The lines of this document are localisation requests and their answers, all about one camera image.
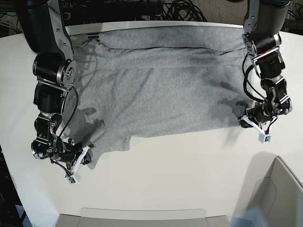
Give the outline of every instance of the white table surface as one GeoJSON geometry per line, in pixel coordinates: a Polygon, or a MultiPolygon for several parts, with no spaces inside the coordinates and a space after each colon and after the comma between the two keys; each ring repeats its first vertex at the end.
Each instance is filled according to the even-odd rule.
{"type": "MultiPolygon", "coordinates": [[[[182,22],[182,25],[218,24],[182,22]]],[[[119,22],[70,27],[70,34],[177,22],[119,22]]],[[[0,39],[0,143],[17,192],[33,226],[53,227],[60,213],[81,208],[109,210],[205,209],[207,217],[246,209],[256,182],[280,155],[303,180],[303,36],[281,33],[283,75],[293,111],[280,116],[268,144],[241,127],[156,138],[132,137],[130,151],[101,156],[94,170],[81,166],[81,182],[68,185],[49,160],[33,158],[35,54],[23,35],[0,39]]]]}

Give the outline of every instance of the gray t-shirt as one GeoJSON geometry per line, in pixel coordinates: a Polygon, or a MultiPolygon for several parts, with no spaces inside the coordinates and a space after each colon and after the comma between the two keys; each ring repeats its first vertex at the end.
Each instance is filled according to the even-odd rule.
{"type": "MultiPolygon", "coordinates": [[[[72,36],[79,93],[66,136],[103,152],[155,137],[237,126],[243,92],[243,29],[173,26],[72,36]]],[[[75,94],[68,95],[63,122],[75,94]]]]}

